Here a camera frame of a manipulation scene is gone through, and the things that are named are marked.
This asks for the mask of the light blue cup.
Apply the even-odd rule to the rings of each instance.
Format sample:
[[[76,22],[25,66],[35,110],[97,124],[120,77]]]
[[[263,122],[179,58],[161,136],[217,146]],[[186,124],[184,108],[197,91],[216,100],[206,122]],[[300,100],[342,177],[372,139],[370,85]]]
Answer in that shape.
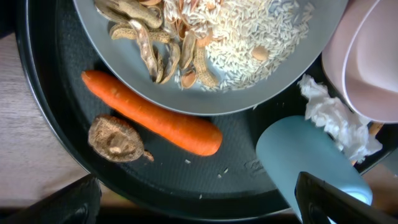
[[[300,172],[308,172],[370,205],[373,193],[351,162],[322,129],[303,116],[289,116],[270,125],[256,145],[257,158],[279,192],[302,220],[295,198]]]

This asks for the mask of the pink bowl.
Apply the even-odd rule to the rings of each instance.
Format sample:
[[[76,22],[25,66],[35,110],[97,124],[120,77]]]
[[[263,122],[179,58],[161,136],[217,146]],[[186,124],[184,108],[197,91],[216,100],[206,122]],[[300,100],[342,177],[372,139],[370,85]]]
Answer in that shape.
[[[324,71],[357,114],[397,122],[397,0],[350,1],[322,52]]]

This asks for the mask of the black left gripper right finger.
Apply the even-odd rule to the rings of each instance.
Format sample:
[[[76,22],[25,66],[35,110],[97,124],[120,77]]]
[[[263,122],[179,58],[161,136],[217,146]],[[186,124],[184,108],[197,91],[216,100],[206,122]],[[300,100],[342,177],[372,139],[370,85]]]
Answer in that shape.
[[[344,193],[308,172],[300,172],[295,198],[302,223],[397,224],[397,219]]]

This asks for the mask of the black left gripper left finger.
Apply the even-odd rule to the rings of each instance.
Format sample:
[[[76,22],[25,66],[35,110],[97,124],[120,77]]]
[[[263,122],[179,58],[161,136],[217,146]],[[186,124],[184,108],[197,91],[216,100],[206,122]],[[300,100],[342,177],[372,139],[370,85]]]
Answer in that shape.
[[[88,174],[43,200],[1,220],[1,223],[95,223],[102,192]]]

